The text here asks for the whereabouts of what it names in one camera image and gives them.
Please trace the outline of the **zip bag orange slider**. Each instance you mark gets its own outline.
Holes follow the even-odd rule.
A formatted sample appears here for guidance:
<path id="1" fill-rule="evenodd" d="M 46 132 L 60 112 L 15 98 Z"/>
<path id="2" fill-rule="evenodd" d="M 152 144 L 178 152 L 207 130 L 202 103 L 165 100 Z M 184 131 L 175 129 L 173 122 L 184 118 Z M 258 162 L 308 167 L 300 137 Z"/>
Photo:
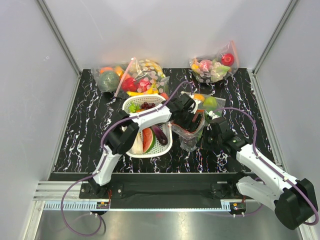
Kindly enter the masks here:
<path id="1" fill-rule="evenodd" d="M 188 132 L 179 126 L 175 125 L 173 121 L 171 122 L 171 129 L 179 137 L 180 147 L 187 151 L 193 152 L 197 148 L 197 143 L 202 137 L 203 129 L 205 125 L 205 113 L 202 112 L 202 121 L 198 129 L 194 132 Z"/>

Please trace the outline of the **fake pineapple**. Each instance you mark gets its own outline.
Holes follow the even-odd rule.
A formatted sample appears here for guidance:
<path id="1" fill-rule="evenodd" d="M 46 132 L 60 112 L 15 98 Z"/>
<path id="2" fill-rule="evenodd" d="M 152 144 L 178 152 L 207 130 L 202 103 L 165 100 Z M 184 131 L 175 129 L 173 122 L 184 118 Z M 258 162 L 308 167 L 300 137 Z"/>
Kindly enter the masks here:
<path id="1" fill-rule="evenodd" d="M 141 111 L 141 108 L 138 104 L 134 104 L 133 102 L 129 106 L 130 113 L 138 113 Z"/>

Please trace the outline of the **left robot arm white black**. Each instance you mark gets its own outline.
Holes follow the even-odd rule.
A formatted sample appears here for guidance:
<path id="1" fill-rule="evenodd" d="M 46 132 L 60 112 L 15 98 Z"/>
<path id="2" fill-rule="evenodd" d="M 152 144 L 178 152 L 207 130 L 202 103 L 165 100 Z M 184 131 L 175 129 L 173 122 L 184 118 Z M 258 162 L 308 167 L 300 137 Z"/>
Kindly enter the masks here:
<path id="1" fill-rule="evenodd" d="M 107 129 L 101 139 L 102 155 L 88 180 L 90 192 L 97 198 L 103 198 L 108 193 L 107 184 L 118 160 L 132 148 L 137 134 L 142 130 L 167 122 L 173 122 L 187 131 L 191 127 L 197 128 L 201 118 L 196 116 L 196 107 L 197 102 L 184 93 L 142 112 L 126 113 L 121 110 L 118 121 Z"/>

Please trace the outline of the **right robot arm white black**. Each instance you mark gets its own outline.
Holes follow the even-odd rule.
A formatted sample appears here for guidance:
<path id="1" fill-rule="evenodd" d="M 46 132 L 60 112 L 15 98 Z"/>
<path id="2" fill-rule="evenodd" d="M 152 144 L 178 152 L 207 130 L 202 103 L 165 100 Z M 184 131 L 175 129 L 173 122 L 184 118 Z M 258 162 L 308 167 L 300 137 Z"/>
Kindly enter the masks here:
<path id="1" fill-rule="evenodd" d="M 229 181 L 228 195 L 250 197 L 271 209 L 277 219 L 288 229 L 302 224 L 317 225 L 320 217 L 314 185 L 306 178 L 298 179 L 269 160 L 256 148 L 256 141 L 235 134 L 227 120 L 215 111 L 209 115 L 208 125 L 202 134 L 201 147 L 217 147 L 239 163 L 252 170 L 260 182 L 240 172 Z"/>

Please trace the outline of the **zip bag lower right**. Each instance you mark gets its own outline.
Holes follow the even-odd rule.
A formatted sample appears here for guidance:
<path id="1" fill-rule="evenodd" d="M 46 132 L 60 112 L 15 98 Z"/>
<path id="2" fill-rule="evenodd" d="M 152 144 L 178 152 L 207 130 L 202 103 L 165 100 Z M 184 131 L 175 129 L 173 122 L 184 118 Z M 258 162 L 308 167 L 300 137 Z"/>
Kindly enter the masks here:
<path id="1" fill-rule="evenodd" d="M 205 116 L 211 118 L 221 117 L 225 107 L 226 100 L 224 98 L 214 97 L 208 94 L 193 93 L 189 96 L 195 101 L 194 112 L 204 112 Z"/>

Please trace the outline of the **fake purple eggplant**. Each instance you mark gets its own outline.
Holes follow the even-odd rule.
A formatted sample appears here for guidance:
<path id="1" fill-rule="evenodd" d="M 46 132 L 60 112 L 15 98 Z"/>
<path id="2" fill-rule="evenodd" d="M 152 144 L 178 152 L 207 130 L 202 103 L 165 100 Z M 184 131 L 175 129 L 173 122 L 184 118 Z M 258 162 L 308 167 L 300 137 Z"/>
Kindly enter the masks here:
<path id="1" fill-rule="evenodd" d="M 167 145 L 168 144 L 168 138 L 167 136 L 165 135 L 165 133 L 160 129 L 159 126 L 157 125 L 153 125 L 151 127 L 152 131 L 154 132 L 157 140 L 159 141 L 159 143 L 163 146 Z"/>

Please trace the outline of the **fake watermelon slice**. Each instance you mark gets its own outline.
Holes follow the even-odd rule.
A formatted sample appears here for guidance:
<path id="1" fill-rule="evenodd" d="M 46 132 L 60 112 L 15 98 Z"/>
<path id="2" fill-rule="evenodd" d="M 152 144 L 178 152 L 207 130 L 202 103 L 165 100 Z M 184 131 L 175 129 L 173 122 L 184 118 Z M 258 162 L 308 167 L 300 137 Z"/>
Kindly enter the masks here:
<path id="1" fill-rule="evenodd" d="M 146 154 L 151 151 L 154 147 L 156 139 L 153 130 L 149 128 L 145 128 L 142 130 L 142 137 L 143 137 L 143 153 Z"/>

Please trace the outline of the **purple fake grapes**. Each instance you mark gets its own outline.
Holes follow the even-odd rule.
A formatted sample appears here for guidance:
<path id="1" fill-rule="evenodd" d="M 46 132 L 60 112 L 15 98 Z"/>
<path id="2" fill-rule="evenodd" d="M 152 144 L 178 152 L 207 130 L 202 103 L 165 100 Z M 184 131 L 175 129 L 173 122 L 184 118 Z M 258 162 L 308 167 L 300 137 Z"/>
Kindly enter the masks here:
<path id="1" fill-rule="evenodd" d="M 156 105 L 154 103 L 148 103 L 148 102 L 144 102 L 143 104 L 141 104 L 140 109 L 141 110 L 148 110 L 151 108 L 154 108 Z"/>

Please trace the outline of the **polka dot bag back right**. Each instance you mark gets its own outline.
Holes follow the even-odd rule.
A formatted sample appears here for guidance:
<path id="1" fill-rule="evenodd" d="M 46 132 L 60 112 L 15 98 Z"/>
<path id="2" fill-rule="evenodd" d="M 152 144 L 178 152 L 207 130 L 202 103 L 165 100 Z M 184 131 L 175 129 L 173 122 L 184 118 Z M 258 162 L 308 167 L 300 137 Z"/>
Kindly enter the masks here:
<path id="1" fill-rule="evenodd" d="M 189 65 L 199 83 L 213 84 L 232 77 L 240 66 L 235 42 L 230 40 L 214 55 L 194 57 Z"/>

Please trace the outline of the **fake celery stalk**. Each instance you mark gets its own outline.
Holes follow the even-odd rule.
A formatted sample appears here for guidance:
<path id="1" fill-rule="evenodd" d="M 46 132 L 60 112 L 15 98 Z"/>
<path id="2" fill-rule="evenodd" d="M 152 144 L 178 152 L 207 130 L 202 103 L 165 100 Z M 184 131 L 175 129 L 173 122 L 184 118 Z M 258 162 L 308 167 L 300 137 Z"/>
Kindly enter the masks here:
<path id="1" fill-rule="evenodd" d="M 137 133 L 136 138 L 133 142 L 131 152 L 135 155 L 141 155 L 143 153 L 143 141 L 139 132 Z"/>

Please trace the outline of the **polka dot bag bananas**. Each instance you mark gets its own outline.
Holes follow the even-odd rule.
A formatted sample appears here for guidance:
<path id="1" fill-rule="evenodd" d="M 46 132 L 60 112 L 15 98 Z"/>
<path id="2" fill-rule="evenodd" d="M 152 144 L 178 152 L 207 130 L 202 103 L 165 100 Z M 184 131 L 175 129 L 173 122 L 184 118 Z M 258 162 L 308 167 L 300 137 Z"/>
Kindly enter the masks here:
<path id="1" fill-rule="evenodd" d="M 124 67 L 116 67 L 119 84 L 114 92 L 116 98 L 127 99 L 140 95 L 159 94 L 167 98 L 169 77 L 164 74 L 162 67 L 149 59 L 138 60 L 131 58 Z"/>

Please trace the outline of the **zip bag with broccoli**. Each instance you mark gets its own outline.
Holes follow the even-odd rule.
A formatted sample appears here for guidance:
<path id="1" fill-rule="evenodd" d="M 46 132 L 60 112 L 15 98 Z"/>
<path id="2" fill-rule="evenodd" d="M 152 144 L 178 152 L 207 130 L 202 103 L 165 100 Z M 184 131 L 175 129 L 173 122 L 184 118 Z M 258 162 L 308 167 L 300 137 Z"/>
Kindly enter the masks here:
<path id="1" fill-rule="evenodd" d="M 98 89 L 102 93 L 115 92 L 127 66 L 124 63 L 92 68 L 91 73 Z"/>

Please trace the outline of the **white plastic basket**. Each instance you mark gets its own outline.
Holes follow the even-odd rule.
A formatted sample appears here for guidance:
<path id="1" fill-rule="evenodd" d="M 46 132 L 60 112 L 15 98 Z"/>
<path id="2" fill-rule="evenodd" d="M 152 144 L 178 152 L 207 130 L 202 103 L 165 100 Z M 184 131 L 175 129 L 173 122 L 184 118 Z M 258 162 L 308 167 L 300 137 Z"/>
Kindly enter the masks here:
<path id="1" fill-rule="evenodd" d="M 158 94 L 147 94 L 133 96 L 125 100 L 122 110 L 128 114 L 137 114 L 133 107 L 138 107 L 142 114 L 142 105 L 157 107 L 165 101 L 165 98 Z M 173 137 L 169 121 L 158 119 L 157 124 L 150 127 L 143 127 L 136 136 L 133 146 L 127 155 L 132 158 L 155 158 L 166 154 L 172 147 Z"/>

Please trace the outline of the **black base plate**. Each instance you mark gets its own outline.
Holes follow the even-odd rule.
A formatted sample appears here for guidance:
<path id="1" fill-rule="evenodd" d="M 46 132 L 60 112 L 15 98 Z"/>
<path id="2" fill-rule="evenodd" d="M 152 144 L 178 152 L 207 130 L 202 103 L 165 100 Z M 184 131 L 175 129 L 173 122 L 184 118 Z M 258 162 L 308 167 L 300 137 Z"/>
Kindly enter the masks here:
<path id="1" fill-rule="evenodd" d="M 221 200 L 247 202 L 250 197 L 234 191 L 229 182 L 238 173 L 114 173 L 107 189 L 94 193 L 84 173 L 52 173 L 50 181 L 80 181 L 81 199 L 111 200 L 112 209 L 205 210 L 221 208 Z"/>

